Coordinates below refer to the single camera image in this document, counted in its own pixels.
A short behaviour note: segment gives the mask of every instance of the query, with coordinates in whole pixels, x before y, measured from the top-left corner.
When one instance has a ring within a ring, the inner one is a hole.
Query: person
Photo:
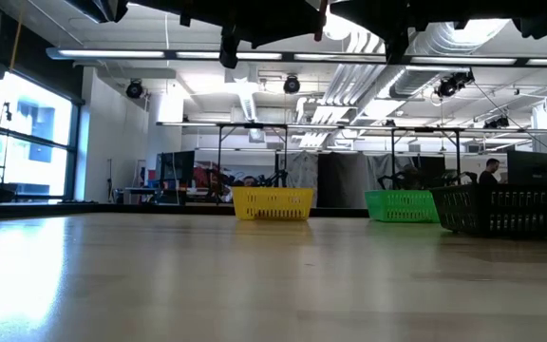
[[[496,159],[490,159],[486,161],[486,168],[482,171],[479,177],[479,184],[494,185],[498,183],[498,180],[493,176],[500,168],[500,161]]]

